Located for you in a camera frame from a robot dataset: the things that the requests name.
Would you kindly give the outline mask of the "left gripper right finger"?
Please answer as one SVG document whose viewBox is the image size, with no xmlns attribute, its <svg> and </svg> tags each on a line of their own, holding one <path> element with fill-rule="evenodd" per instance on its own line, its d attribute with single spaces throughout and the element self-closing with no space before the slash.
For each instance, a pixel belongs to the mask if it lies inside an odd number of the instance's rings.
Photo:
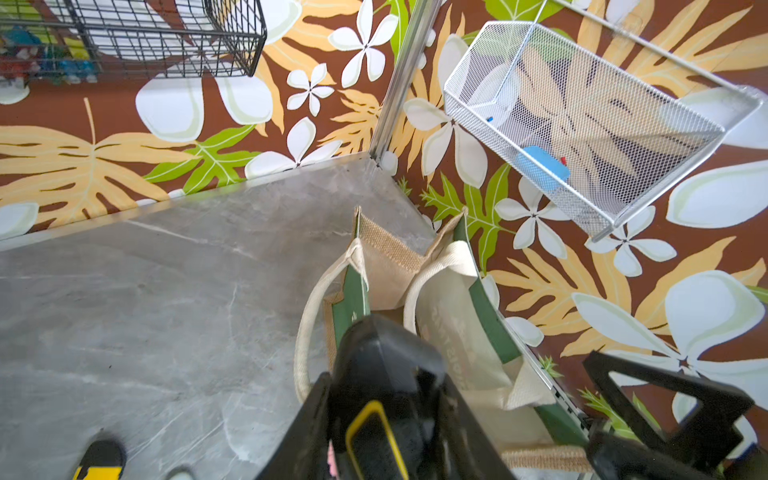
<svg viewBox="0 0 768 480">
<path fill-rule="evenodd" d="M 754 400 L 721 382 L 593 352 L 586 455 L 601 479 L 752 479 Z"/>
</svg>

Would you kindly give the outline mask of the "green burlap Christmas tote bag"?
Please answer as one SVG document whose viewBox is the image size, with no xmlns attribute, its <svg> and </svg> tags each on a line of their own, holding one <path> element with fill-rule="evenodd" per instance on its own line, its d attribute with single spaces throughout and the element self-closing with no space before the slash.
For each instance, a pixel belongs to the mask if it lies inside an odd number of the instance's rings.
<svg viewBox="0 0 768 480">
<path fill-rule="evenodd" d="M 321 276 L 302 313 L 294 353 L 297 396 L 310 393 L 309 347 L 318 313 L 328 356 L 366 314 L 379 313 L 436 347 L 505 464 L 587 475 L 586 430 L 551 377 L 498 312 L 468 239 L 465 209 L 425 254 L 355 211 L 353 239 Z"/>
</svg>

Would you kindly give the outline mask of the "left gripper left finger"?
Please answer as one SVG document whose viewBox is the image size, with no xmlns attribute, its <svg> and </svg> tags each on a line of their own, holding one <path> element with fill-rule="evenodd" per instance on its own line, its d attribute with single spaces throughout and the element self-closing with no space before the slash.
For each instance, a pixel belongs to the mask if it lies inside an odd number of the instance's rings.
<svg viewBox="0 0 768 480">
<path fill-rule="evenodd" d="M 322 373 L 257 480 L 331 479 L 328 446 L 332 377 Z"/>
</svg>

